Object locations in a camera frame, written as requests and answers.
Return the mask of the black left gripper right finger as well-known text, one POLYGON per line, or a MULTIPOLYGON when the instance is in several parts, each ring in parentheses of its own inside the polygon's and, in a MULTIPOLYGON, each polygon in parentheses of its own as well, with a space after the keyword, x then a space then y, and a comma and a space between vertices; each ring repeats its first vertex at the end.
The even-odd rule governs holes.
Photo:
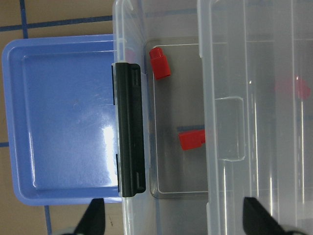
POLYGON ((285 231, 254 197, 243 202, 243 230, 246 235, 291 235, 285 231))

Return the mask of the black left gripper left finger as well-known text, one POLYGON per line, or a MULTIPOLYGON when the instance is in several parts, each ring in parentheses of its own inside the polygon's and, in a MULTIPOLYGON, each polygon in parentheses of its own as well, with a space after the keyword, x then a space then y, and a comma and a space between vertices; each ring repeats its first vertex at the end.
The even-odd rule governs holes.
POLYGON ((105 203, 103 198, 92 199, 74 229, 74 235, 103 235, 105 233, 105 203))

